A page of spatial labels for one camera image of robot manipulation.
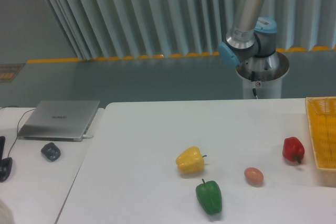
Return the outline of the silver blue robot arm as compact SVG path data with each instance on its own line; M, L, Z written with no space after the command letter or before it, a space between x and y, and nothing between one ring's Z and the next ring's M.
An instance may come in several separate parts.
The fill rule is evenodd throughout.
M268 57L275 52L276 22L258 22L264 0L239 0L232 28L218 46L221 59L237 67L251 57Z

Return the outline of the striped sleeve forearm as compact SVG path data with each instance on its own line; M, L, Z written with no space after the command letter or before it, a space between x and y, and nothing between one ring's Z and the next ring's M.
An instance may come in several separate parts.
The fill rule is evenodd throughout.
M12 211L2 200L0 201L0 219L1 219L1 224L14 224L15 223Z

